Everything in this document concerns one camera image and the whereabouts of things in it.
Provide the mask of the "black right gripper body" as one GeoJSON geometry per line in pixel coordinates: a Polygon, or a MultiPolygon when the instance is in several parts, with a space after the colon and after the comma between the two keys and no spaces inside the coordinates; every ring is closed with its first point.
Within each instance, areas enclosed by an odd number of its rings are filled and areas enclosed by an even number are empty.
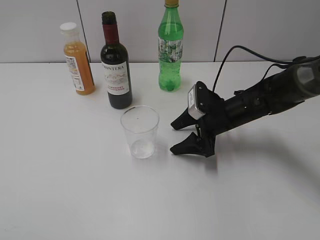
{"type": "Polygon", "coordinates": [[[196,82],[199,109],[204,116],[197,120],[197,135],[204,138],[204,134],[219,135],[230,130],[230,120],[225,110],[225,100],[209,90],[202,81],[196,82]]]}

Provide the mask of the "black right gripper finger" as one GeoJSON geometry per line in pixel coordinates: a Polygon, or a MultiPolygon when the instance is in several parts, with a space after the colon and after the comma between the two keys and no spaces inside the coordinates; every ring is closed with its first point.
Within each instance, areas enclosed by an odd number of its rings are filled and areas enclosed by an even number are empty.
{"type": "Polygon", "coordinates": [[[181,130],[189,126],[193,126],[197,124],[197,120],[194,119],[188,112],[188,108],[173,122],[171,122],[171,126],[174,130],[181,130]]]}
{"type": "Polygon", "coordinates": [[[215,137],[200,137],[192,132],[185,140],[170,149],[174,155],[199,155],[206,158],[215,154],[215,137]]]}

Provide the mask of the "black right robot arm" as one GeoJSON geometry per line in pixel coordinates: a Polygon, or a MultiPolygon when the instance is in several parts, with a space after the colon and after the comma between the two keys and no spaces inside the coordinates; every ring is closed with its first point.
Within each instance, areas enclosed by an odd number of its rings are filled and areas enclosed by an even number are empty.
{"type": "Polygon", "coordinates": [[[219,135],[267,115],[287,111],[320,94],[320,61],[305,58],[224,100],[202,81],[188,92],[187,109],[171,123],[175,130],[199,125],[219,135]]]}

